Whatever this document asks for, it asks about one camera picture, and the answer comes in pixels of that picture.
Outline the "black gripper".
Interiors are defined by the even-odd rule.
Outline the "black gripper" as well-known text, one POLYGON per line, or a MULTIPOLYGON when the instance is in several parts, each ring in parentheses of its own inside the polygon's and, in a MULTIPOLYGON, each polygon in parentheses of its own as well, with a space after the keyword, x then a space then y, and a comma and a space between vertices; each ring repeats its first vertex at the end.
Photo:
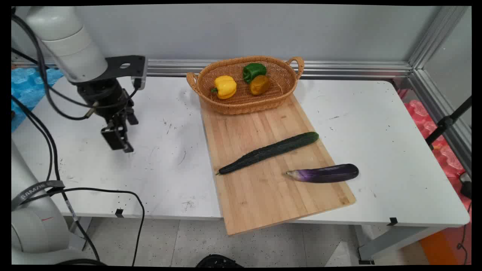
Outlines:
POLYGON ((100 107, 95 109, 95 114, 104 118, 108 125, 101 129, 101 134, 110 148, 125 153, 133 152, 127 127, 122 125, 126 122, 137 125, 139 121, 134 114, 134 101, 118 80, 106 79, 81 84, 77 86, 77 92, 89 106, 100 107))

